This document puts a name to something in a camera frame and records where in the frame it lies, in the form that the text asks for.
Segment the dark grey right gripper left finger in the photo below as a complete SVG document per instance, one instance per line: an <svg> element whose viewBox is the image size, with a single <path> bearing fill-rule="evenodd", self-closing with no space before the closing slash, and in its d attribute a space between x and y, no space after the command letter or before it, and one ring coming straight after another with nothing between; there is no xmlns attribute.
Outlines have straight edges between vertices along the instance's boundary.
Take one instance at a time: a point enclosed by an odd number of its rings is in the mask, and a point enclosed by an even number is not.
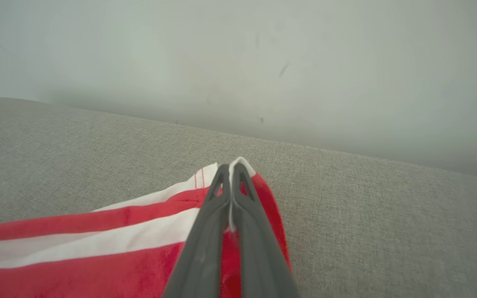
<svg viewBox="0 0 477 298"><path fill-rule="evenodd" d="M219 166L175 264L163 298L218 298L223 234L229 221L229 165Z"/></svg>

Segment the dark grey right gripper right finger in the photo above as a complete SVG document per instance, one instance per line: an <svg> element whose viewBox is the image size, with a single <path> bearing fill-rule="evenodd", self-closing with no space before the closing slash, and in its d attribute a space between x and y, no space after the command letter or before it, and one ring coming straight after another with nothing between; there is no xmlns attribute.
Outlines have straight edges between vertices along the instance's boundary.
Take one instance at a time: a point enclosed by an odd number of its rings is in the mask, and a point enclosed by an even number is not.
<svg viewBox="0 0 477 298"><path fill-rule="evenodd" d="M246 166L231 171L231 222L238 232L243 298L297 298L289 266Z"/></svg>

